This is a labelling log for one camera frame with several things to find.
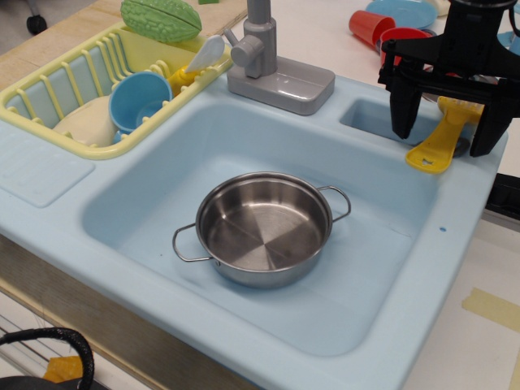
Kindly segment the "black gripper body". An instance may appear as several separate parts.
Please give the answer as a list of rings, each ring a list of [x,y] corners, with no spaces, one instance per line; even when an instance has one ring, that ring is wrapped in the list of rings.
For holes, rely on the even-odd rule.
[[[437,37],[391,39],[382,44],[385,60],[379,83],[388,91],[403,80],[412,89],[478,102],[519,105],[519,56],[496,37],[478,41]]]

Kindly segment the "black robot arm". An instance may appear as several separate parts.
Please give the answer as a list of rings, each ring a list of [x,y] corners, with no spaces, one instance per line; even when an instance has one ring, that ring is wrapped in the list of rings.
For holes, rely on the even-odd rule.
[[[392,130],[409,137],[423,93],[484,106],[470,148],[489,154],[519,116],[519,57],[498,40],[513,1],[452,1],[444,31],[435,37],[389,39],[379,82],[390,93]]]

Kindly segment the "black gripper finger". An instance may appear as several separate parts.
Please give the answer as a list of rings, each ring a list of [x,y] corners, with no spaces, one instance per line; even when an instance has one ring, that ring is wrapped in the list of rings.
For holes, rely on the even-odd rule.
[[[422,94],[412,80],[400,74],[388,82],[387,91],[390,93],[392,130],[401,139],[407,139],[415,124]]]
[[[511,124],[513,117],[513,99],[503,98],[487,104],[476,129],[470,155],[481,157],[489,154]]]

